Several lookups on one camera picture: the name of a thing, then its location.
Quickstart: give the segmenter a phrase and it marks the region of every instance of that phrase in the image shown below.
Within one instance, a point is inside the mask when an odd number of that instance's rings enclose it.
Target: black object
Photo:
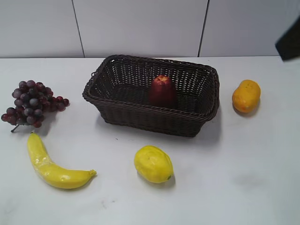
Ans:
[[[149,104],[149,88],[158,75],[172,79],[175,109]],[[92,73],[82,95],[107,123],[193,137],[217,114],[219,80],[217,71],[206,65],[112,55]]]
[[[300,17],[275,46],[283,61],[300,57]]]

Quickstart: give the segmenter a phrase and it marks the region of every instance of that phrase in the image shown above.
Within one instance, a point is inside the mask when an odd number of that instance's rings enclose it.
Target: banana tip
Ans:
[[[97,172],[95,170],[90,170],[90,175],[91,176],[95,176],[97,174]]]

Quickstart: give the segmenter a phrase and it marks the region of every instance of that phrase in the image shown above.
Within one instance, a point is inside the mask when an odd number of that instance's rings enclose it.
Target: banana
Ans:
[[[48,184],[54,187],[63,189],[79,188],[97,173],[95,170],[67,170],[56,165],[50,159],[41,138],[35,133],[30,134],[27,147],[33,168]]]

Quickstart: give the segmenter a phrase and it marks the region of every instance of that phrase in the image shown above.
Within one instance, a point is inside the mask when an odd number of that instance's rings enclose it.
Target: bunch of grapes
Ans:
[[[21,81],[12,96],[15,98],[15,108],[8,108],[1,119],[14,126],[33,125],[39,128],[45,118],[45,112],[64,111],[69,105],[68,99],[54,97],[51,88],[33,80]]]

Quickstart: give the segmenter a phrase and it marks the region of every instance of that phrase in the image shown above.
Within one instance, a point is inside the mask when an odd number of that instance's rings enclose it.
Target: grape stem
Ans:
[[[10,132],[13,133],[20,125],[18,124],[17,126],[15,126],[14,129],[12,129]]]

